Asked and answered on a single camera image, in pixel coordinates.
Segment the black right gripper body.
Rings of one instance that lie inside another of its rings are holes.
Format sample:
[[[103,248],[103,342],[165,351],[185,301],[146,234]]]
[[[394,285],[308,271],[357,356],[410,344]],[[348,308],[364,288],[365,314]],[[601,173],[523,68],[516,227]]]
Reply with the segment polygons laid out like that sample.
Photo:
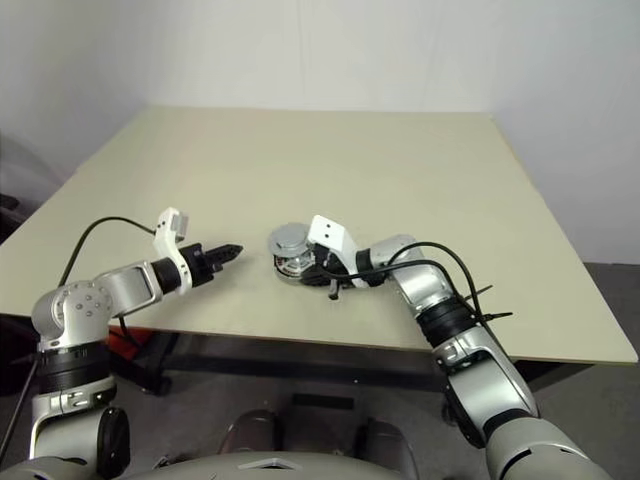
[[[312,249],[312,253],[314,257],[313,266],[322,267],[329,277],[329,285],[326,286],[328,288],[328,298],[332,301],[338,300],[341,288],[339,276],[346,274],[346,267],[328,247],[316,244]]]

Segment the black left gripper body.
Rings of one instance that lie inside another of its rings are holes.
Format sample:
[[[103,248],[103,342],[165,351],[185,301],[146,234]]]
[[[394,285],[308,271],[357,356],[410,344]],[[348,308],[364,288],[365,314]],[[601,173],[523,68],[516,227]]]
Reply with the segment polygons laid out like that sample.
[[[181,248],[179,252],[187,263],[193,287],[212,281],[214,274],[223,269],[222,247],[204,250],[200,243],[195,243]]]

